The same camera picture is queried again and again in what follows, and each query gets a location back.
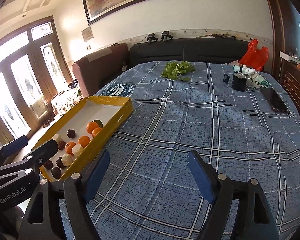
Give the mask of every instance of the red plastic bag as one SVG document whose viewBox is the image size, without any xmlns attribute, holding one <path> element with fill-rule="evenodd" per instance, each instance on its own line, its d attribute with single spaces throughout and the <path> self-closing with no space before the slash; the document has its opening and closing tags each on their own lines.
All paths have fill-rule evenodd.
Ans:
<svg viewBox="0 0 300 240">
<path fill-rule="evenodd" d="M 258 40 L 254 39 L 248 44 L 248 51 L 239 60 L 239 63 L 245 64 L 248 67 L 253 67 L 255 70 L 263 71 L 263 66 L 269 58 L 269 50 L 267 47 L 257 49 Z"/>
</svg>

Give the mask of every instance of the wall-mounted device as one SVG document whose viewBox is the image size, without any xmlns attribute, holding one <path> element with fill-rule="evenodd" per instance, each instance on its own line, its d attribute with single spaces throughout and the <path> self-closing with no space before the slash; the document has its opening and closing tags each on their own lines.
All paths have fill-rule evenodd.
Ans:
<svg viewBox="0 0 300 240">
<path fill-rule="evenodd" d="M 163 33 L 162 33 L 162 36 L 161 36 L 161 39 L 162 39 L 163 41 L 166 41 L 166 40 L 167 40 L 167 38 L 170 38 L 170 39 L 172 39 L 172 38 L 173 38 L 173 36 L 172 36 L 172 35 L 169 35 L 169 31 L 165 31 L 165 32 L 163 32 Z"/>
<path fill-rule="evenodd" d="M 82 37 L 83 37 L 84 42 L 87 42 L 87 41 L 89 41 L 93 38 L 91 26 L 84 29 L 81 33 L 82 33 Z"/>
<path fill-rule="evenodd" d="M 150 44 L 152 40 L 158 41 L 158 38 L 154 36 L 154 33 L 150 33 L 147 37 L 147 42 Z"/>
</svg>

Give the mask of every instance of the cable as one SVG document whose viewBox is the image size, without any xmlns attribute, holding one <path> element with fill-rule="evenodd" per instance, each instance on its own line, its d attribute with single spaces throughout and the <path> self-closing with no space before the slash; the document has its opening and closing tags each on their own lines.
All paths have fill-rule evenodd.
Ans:
<svg viewBox="0 0 300 240">
<path fill-rule="evenodd" d="M 147 37 L 144 37 L 140 43 L 142 43 L 145 38 L 147 38 Z"/>
</svg>

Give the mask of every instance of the bed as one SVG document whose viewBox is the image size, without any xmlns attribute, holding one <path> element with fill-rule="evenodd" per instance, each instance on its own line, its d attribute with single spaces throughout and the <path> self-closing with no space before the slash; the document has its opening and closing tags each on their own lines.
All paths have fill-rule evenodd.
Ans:
<svg viewBox="0 0 300 240">
<path fill-rule="evenodd" d="M 139 64 L 97 93 L 130 97 L 134 107 L 106 145 L 110 165 L 87 205 L 101 239 L 196 239 L 210 205 L 187 166 L 193 149 L 231 179 L 256 178 L 285 239 L 300 224 L 300 116 L 287 93 L 262 73 L 289 108 L 275 113 L 259 90 L 223 83 L 230 66 L 192 62 L 182 82 L 160 76 L 166 62 Z M 60 208 L 73 239 L 63 201 Z"/>
</svg>

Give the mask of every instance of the sofa armrest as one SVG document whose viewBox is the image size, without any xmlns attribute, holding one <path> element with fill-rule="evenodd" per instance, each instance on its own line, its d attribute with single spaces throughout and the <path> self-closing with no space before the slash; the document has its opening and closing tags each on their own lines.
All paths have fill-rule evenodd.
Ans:
<svg viewBox="0 0 300 240">
<path fill-rule="evenodd" d="M 84 97 L 93 96 L 100 90 L 100 83 L 122 71 L 128 60 L 128 46 L 125 43 L 93 52 L 72 65 L 72 72 L 78 80 Z"/>
</svg>

